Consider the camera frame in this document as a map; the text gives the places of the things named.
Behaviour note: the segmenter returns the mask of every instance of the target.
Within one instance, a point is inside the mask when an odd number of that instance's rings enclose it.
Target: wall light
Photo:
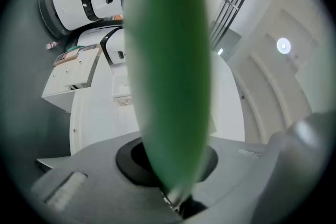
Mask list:
[[[291,45],[287,38],[282,37],[277,42],[277,48],[282,54],[287,54],[290,52]]]

